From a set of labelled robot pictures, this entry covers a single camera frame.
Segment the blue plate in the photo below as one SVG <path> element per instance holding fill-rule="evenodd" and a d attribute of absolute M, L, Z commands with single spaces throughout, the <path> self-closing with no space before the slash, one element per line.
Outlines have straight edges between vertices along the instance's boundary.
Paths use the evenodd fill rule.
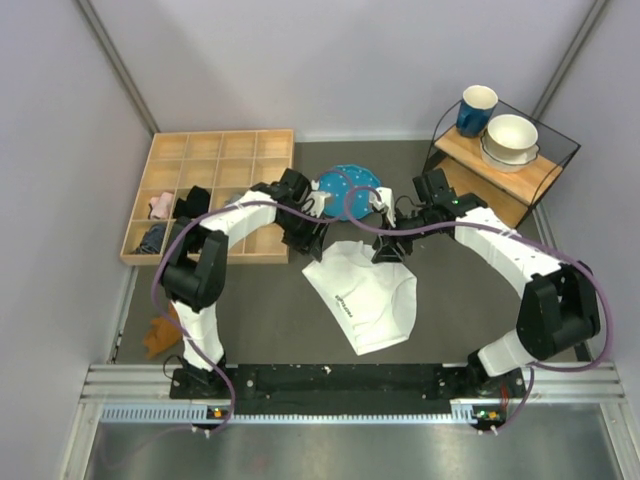
<path fill-rule="evenodd" d="M 337 165 L 331 170 L 339 170 L 349 176 L 354 187 L 369 186 L 378 188 L 381 183 L 370 170 L 358 165 Z M 338 173 L 326 173 L 319 180 L 319 190 L 329 192 L 332 195 L 332 202 L 324 207 L 324 213 L 330 217 L 339 217 L 344 214 L 344 197 L 350 187 L 346 179 Z M 358 220 L 366 217 L 372 212 L 369 207 L 369 193 L 358 192 L 355 194 L 355 200 L 351 207 L 351 214 Z"/>

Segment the white wall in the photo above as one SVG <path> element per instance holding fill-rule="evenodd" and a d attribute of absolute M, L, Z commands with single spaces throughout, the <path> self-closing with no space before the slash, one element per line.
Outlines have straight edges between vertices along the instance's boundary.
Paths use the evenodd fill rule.
<path fill-rule="evenodd" d="M 614 354 L 640 419 L 640 3 L 613 1 L 544 120 L 582 143 L 544 205 L 560 246 L 604 283 Z"/>
<path fill-rule="evenodd" d="M 590 0 L 93 0 L 160 128 L 425 138 L 467 85 L 535 105 Z"/>
<path fill-rule="evenodd" d="M 0 15 L 0 463 L 51 479 L 104 361 L 150 139 L 71 1 Z"/>

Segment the white bowl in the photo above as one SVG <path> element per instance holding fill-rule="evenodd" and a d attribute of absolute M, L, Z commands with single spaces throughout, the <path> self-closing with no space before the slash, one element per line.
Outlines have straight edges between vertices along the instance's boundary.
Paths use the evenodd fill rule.
<path fill-rule="evenodd" d="M 538 141 L 538 130 L 526 118 L 518 115 L 498 115 L 487 126 L 491 151 L 500 158 L 516 157 Z"/>
<path fill-rule="evenodd" d="M 518 172 L 538 157 L 538 146 L 534 145 L 522 152 L 518 157 L 503 159 L 495 155 L 492 150 L 489 150 L 487 148 L 487 141 L 490 141 L 488 135 L 483 135 L 480 139 L 480 142 L 482 144 L 482 148 L 480 149 L 482 160 L 484 160 L 484 162 L 491 168 L 504 173 Z"/>

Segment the orange cloth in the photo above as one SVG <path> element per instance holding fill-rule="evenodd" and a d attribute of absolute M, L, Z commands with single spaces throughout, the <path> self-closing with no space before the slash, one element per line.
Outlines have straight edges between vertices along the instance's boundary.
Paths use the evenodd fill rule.
<path fill-rule="evenodd" d="M 169 315 L 176 322 L 178 320 L 178 312 L 169 303 Z M 169 320 L 164 317 L 156 317 L 151 320 L 151 329 L 142 340 L 143 345 L 148 349 L 147 358 L 150 360 L 159 353 L 173 347 L 182 339 L 182 332 L 176 328 Z"/>

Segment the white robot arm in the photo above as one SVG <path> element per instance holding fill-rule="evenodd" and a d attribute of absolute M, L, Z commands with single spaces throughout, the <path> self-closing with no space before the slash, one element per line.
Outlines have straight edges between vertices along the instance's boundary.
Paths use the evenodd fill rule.
<path fill-rule="evenodd" d="M 573 267 L 526 245 L 513 241 L 518 235 L 504 225 L 486 204 L 473 194 L 457 197 L 441 170 L 414 179 L 423 205 L 405 216 L 394 209 L 389 189 L 379 189 L 380 200 L 373 207 L 382 214 L 388 230 L 407 230 L 458 220 L 483 224 L 506 232 L 504 235 L 456 226 L 428 234 L 380 236 L 374 243 L 374 263 L 399 262 L 412 251 L 412 242 L 431 233 L 448 233 L 456 241 L 474 250 L 495 268 L 522 299 L 516 328 L 502 338 L 469 355 L 469 381 L 482 385 L 533 361 L 545 360 L 571 348 L 599 332 L 600 322 L 595 292 Z M 327 194 L 313 190 L 301 174 L 287 170 L 280 182 L 260 184 L 247 192 L 239 204 L 255 201 L 278 202 L 295 210 L 312 204 L 310 213 L 319 217 Z M 201 222 L 203 243 L 200 262 L 186 256 L 187 245 L 178 248 L 162 276 L 162 284 L 171 298 L 180 322 L 193 341 L 214 362 L 224 356 L 217 329 L 216 303 L 224 286 L 228 248 L 257 228 L 270 223 L 284 230 L 283 242 L 293 249 L 320 260 L 327 225 L 282 212 L 273 205 L 245 206 Z M 184 224 L 176 222 L 170 241 Z M 185 360 L 198 369 L 211 367 L 185 339 Z"/>

